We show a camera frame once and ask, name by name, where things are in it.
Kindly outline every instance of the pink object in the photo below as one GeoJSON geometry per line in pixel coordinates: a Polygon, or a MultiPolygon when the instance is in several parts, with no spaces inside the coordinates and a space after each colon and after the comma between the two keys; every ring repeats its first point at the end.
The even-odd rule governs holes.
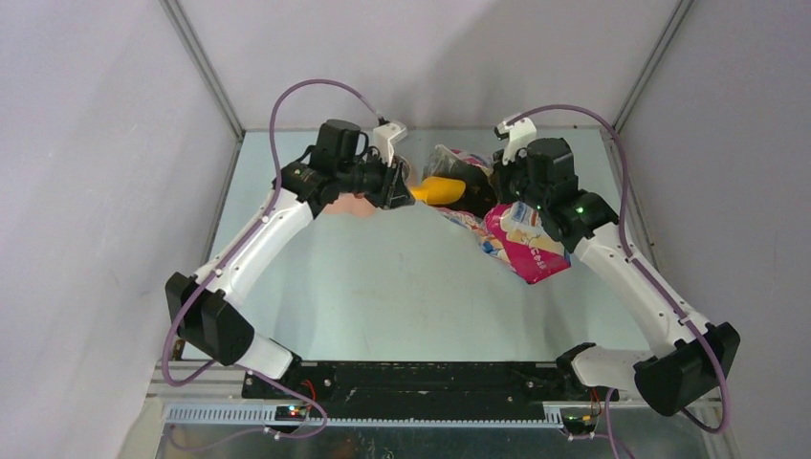
{"type": "MultiPolygon", "coordinates": [[[[492,171],[490,163],[483,157],[437,145],[435,153],[428,160],[423,178],[432,175],[441,177],[458,161],[481,167],[488,175],[492,171]]],[[[525,204],[497,205],[485,214],[484,219],[463,210],[435,208],[451,222],[472,231],[484,253],[505,263],[529,284],[535,284],[572,265],[563,245],[544,232],[537,211],[525,204]]]]}
{"type": "Polygon", "coordinates": [[[366,198],[361,195],[354,194],[341,194],[334,203],[324,208],[324,212],[328,215],[338,213],[351,213],[356,217],[368,217],[375,213],[375,207],[372,206],[366,198]]]}

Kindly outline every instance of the snack bag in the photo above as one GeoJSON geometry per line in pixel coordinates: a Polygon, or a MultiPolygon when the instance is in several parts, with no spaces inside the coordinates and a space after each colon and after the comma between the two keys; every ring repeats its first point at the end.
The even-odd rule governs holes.
{"type": "Polygon", "coordinates": [[[487,180],[491,172],[491,163],[483,157],[437,145],[423,178],[465,182],[465,192],[457,201],[433,207],[451,222],[471,230],[484,253],[505,263],[527,283],[535,284],[570,267],[569,254],[543,231],[533,208],[496,201],[487,180]]]}

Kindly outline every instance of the white bracket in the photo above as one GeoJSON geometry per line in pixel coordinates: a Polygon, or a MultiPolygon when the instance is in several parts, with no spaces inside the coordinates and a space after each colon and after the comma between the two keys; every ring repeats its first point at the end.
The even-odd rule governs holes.
{"type": "Polygon", "coordinates": [[[394,162],[394,144],[408,134],[408,129],[398,121],[390,121],[372,130],[372,146],[376,147],[384,164],[391,167],[394,162]]]}
{"type": "Polygon", "coordinates": [[[501,162],[504,165],[514,161],[515,155],[518,154],[518,150],[521,148],[526,148],[527,145],[535,139],[537,134],[535,124],[529,118],[522,118],[516,121],[514,124],[507,124],[510,120],[513,120],[517,116],[518,113],[512,115],[511,117],[507,117],[495,127],[499,136],[506,136],[509,134],[507,146],[504,147],[504,155],[501,157],[501,162]]]}

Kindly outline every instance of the enclosure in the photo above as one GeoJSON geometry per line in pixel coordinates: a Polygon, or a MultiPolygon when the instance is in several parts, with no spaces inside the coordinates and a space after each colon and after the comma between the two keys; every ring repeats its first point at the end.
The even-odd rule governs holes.
{"type": "MultiPolygon", "coordinates": [[[[282,425],[262,420],[288,402],[247,396],[243,369],[217,365],[176,388],[156,361],[166,280],[194,273],[265,203],[271,109],[309,78],[350,84],[406,125],[396,153],[417,173],[438,144],[491,157],[505,143],[493,128],[540,105],[605,117],[628,152],[633,242],[696,309],[741,335],[731,429],[708,434],[621,392],[613,435],[636,457],[802,455],[808,442],[788,413],[811,409],[794,395],[808,380],[811,11],[761,3],[4,2],[4,455],[613,457],[599,436],[560,435],[561,416],[587,399],[545,401],[544,419],[530,421],[336,416],[304,440],[255,432],[199,452],[168,443],[282,425]]],[[[279,111],[280,164],[328,119],[377,126],[340,89],[303,88],[279,111]]],[[[565,110],[534,120],[541,137],[571,146],[581,187],[618,209],[610,130],[565,110]]],[[[305,361],[542,368],[583,342],[649,348],[612,286],[577,257],[529,285],[422,203],[320,215],[240,313],[305,361]]],[[[207,359],[181,341],[174,357],[176,378],[207,359]]],[[[692,410],[717,425],[720,406],[711,392],[692,410]]]]}

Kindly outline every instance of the cable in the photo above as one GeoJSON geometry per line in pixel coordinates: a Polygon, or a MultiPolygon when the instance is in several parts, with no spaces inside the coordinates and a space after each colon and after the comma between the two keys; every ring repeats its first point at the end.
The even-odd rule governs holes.
{"type": "Polygon", "coordinates": [[[183,451],[183,452],[200,452],[200,451],[205,451],[207,449],[219,447],[220,445],[223,445],[223,444],[233,440],[234,438],[241,437],[243,435],[246,435],[246,434],[249,434],[249,433],[255,433],[255,432],[272,433],[276,439],[279,439],[279,438],[302,439],[302,438],[309,438],[309,437],[313,437],[315,435],[318,435],[329,424],[329,419],[327,418],[327,413],[324,410],[323,406],[321,406],[320,404],[318,404],[316,402],[315,395],[314,395],[314,397],[312,399],[308,399],[307,397],[295,392],[292,389],[289,389],[289,388],[285,387],[284,385],[280,384],[279,382],[275,381],[272,378],[269,378],[269,377],[265,376],[262,373],[259,373],[257,371],[253,371],[250,368],[246,368],[244,366],[240,366],[240,365],[235,365],[235,366],[237,366],[239,368],[242,368],[243,370],[247,371],[249,375],[252,375],[252,376],[255,376],[255,377],[259,378],[260,380],[264,381],[265,383],[268,383],[271,386],[273,386],[274,388],[284,392],[285,394],[288,394],[288,395],[290,395],[292,397],[295,397],[295,398],[303,401],[308,406],[314,407],[318,411],[318,413],[321,414],[321,420],[322,420],[321,424],[318,425],[318,427],[315,430],[313,430],[312,432],[300,433],[300,434],[284,433],[284,432],[280,432],[278,430],[274,430],[274,429],[272,429],[272,428],[270,428],[268,426],[248,427],[246,429],[243,429],[243,430],[240,430],[240,431],[238,431],[236,433],[233,433],[232,435],[229,435],[226,438],[217,440],[216,442],[208,444],[208,445],[203,445],[201,447],[184,447],[184,446],[178,445],[178,443],[174,439],[174,436],[171,433],[169,433],[169,444],[170,445],[172,445],[176,449],[178,449],[180,451],[183,451]]]}
{"type": "MultiPolygon", "coordinates": [[[[561,429],[561,430],[558,430],[558,433],[560,433],[561,435],[569,438],[569,441],[573,441],[573,440],[593,440],[595,438],[602,438],[604,440],[611,441],[611,439],[608,438],[608,435],[605,435],[604,433],[595,433],[593,437],[589,433],[585,433],[583,435],[573,435],[573,434],[569,433],[565,428],[561,429]]],[[[621,440],[615,440],[615,442],[617,442],[617,445],[620,448],[623,449],[623,452],[625,453],[626,456],[628,456],[630,459],[636,459],[636,456],[634,456],[633,452],[631,452],[631,448],[629,448],[628,445],[623,443],[621,440]]]]}
{"type": "MultiPolygon", "coordinates": [[[[699,426],[702,430],[718,434],[722,433],[730,424],[730,393],[729,387],[727,386],[727,378],[724,375],[724,370],[721,367],[721,362],[718,361],[718,357],[715,355],[714,351],[710,347],[710,344],[707,342],[707,339],[701,334],[695,324],[692,323],[691,320],[688,319],[687,313],[679,306],[678,301],[668,292],[668,289],[665,288],[651,273],[645,265],[642,264],[639,260],[632,258],[631,255],[633,254],[633,250],[630,248],[628,244],[628,235],[627,229],[625,228],[625,218],[627,217],[627,207],[628,207],[628,192],[630,188],[630,179],[628,178],[628,159],[627,155],[625,154],[625,145],[623,144],[623,140],[620,139],[620,134],[614,129],[611,124],[606,121],[600,115],[588,110],[586,108],[579,107],[577,105],[567,105],[567,104],[552,104],[552,105],[544,105],[538,108],[534,108],[527,112],[524,112],[512,120],[508,121],[508,125],[515,124],[517,121],[522,120],[527,117],[531,117],[534,114],[541,113],[541,112],[548,112],[550,110],[567,110],[571,112],[578,112],[584,115],[591,117],[592,119],[596,120],[599,124],[603,126],[603,128],[608,131],[608,134],[611,136],[611,139],[614,141],[614,144],[617,145],[617,150],[620,154],[620,163],[622,166],[622,185],[621,185],[621,196],[620,196],[620,225],[618,228],[620,234],[620,243],[623,246],[623,251],[625,255],[631,259],[631,263],[636,267],[636,269],[642,274],[642,276],[647,279],[648,282],[653,286],[653,288],[661,295],[665,301],[670,305],[670,308],[673,309],[673,312],[679,316],[679,319],[682,323],[687,326],[688,330],[695,336],[695,339],[701,345],[701,348],[707,353],[707,357],[710,360],[712,365],[712,370],[715,372],[715,377],[718,379],[718,388],[721,389],[721,422],[719,423],[718,427],[710,427],[703,424],[701,421],[695,418],[686,408],[682,409],[682,413],[690,419],[691,422],[699,426]]],[[[605,401],[605,411],[607,415],[608,411],[608,400],[605,401]]],[[[608,431],[610,432],[611,423],[608,422],[608,417],[606,416],[606,422],[609,425],[608,431]]]]}
{"type": "MultiPolygon", "coordinates": [[[[281,106],[281,103],[284,101],[285,98],[287,98],[290,94],[292,94],[294,91],[296,91],[296,90],[298,90],[300,88],[303,88],[305,86],[314,85],[314,84],[324,84],[324,85],[327,85],[327,86],[336,86],[336,87],[339,87],[339,88],[341,88],[341,89],[343,89],[345,91],[348,91],[349,93],[354,95],[356,98],[358,98],[363,103],[363,105],[365,105],[375,115],[375,117],[378,119],[378,122],[384,122],[384,120],[385,120],[383,115],[381,115],[381,113],[378,112],[375,109],[375,107],[372,106],[372,104],[361,93],[359,93],[355,88],[352,88],[351,86],[349,86],[347,84],[341,83],[339,81],[335,81],[333,79],[316,78],[316,79],[307,79],[307,80],[304,80],[304,81],[300,81],[299,83],[296,83],[293,86],[289,87],[284,93],[282,93],[281,96],[279,96],[279,98],[276,100],[276,102],[274,104],[273,110],[271,111],[271,120],[269,122],[269,127],[268,127],[268,136],[270,138],[270,144],[271,144],[271,157],[272,157],[273,162],[274,162],[274,171],[275,171],[274,193],[271,196],[270,200],[268,201],[267,205],[265,206],[265,209],[262,211],[261,216],[259,218],[257,218],[253,222],[253,224],[249,227],[249,229],[247,231],[245,231],[245,234],[243,234],[242,237],[240,237],[233,244],[231,249],[229,251],[227,251],[223,255],[222,259],[220,259],[216,263],[216,265],[211,270],[211,272],[208,273],[208,275],[203,279],[203,281],[200,283],[200,285],[196,289],[194,289],[194,291],[191,293],[191,295],[186,299],[186,301],[184,301],[183,306],[181,306],[181,308],[180,308],[180,311],[178,311],[178,314],[172,320],[172,323],[169,326],[169,331],[166,333],[166,339],[164,340],[164,350],[162,352],[162,357],[161,357],[161,373],[164,376],[165,382],[167,384],[169,384],[170,386],[172,386],[172,387],[180,387],[180,386],[186,385],[188,383],[191,383],[192,381],[197,379],[197,377],[199,377],[204,371],[209,369],[214,364],[214,360],[207,361],[206,363],[203,364],[203,366],[198,368],[196,371],[194,371],[194,373],[192,373],[189,377],[185,378],[184,380],[175,380],[174,378],[172,378],[172,375],[169,373],[169,360],[171,359],[172,343],[173,343],[174,337],[175,337],[175,335],[177,335],[177,331],[180,328],[180,324],[183,321],[184,317],[186,316],[186,313],[188,313],[188,310],[191,308],[191,305],[194,304],[194,301],[197,300],[197,298],[200,296],[200,294],[206,289],[208,284],[210,284],[214,280],[215,271],[218,270],[218,269],[223,269],[226,265],[228,265],[228,263],[231,261],[231,259],[239,252],[240,249],[242,249],[243,246],[245,246],[245,244],[248,242],[248,240],[250,240],[251,237],[253,237],[253,235],[256,234],[256,232],[262,226],[263,222],[262,222],[261,217],[268,216],[274,210],[276,202],[279,199],[279,191],[281,189],[281,164],[280,164],[280,161],[279,161],[279,158],[278,158],[278,152],[276,150],[276,141],[275,141],[276,116],[278,115],[279,107],[281,106]]],[[[274,381],[273,379],[271,379],[271,378],[269,378],[269,377],[267,377],[267,376],[265,376],[265,375],[263,375],[263,374],[261,374],[259,372],[255,372],[255,371],[253,371],[251,369],[248,369],[248,368],[244,368],[244,369],[246,369],[247,371],[252,372],[257,378],[264,381],[265,383],[268,383],[268,384],[272,385],[276,389],[281,390],[284,393],[290,394],[290,395],[292,395],[292,396],[294,396],[294,397],[296,397],[296,398],[298,398],[298,399],[300,399],[300,400],[302,400],[304,402],[307,402],[307,403],[311,404],[312,406],[314,406],[318,410],[318,412],[320,412],[321,416],[323,417],[323,420],[324,420],[323,423],[316,430],[314,430],[313,432],[309,432],[309,433],[303,434],[303,435],[294,435],[294,434],[287,434],[287,433],[277,432],[276,433],[277,436],[284,437],[284,438],[307,438],[307,437],[311,437],[313,435],[318,434],[319,432],[321,432],[322,430],[324,430],[326,428],[326,426],[328,424],[327,413],[326,413],[326,411],[324,411],[324,409],[321,407],[320,404],[317,404],[315,401],[312,401],[312,400],[298,394],[297,392],[295,392],[295,391],[293,391],[291,389],[288,389],[287,387],[281,385],[280,383],[274,381]]],[[[254,432],[254,431],[258,431],[257,429],[258,429],[258,427],[254,427],[254,428],[246,429],[246,430],[241,431],[241,432],[237,432],[238,435],[237,434],[231,435],[231,437],[228,437],[227,439],[223,439],[220,442],[216,442],[216,443],[214,443],[212,445],[208,445],[206,447],[201,447],[202,449],[196,449],[196,450],[199,451],[199,450],[203,450],[203,449],[214,448],[214,447],[219,446],[222,443],[224,443],[225,441],[228,441],[228,440],[230,440],[232,438],[236,438],[236,437],[244,435],[246,433],[251,433],[251,432],[254,432]]],[[[174,443],[173,439],[170,438],[170,442],[172,443],[173,446],[175,446],[175,448],[178,447],[178,445],[176,445],[174,443]]]]}

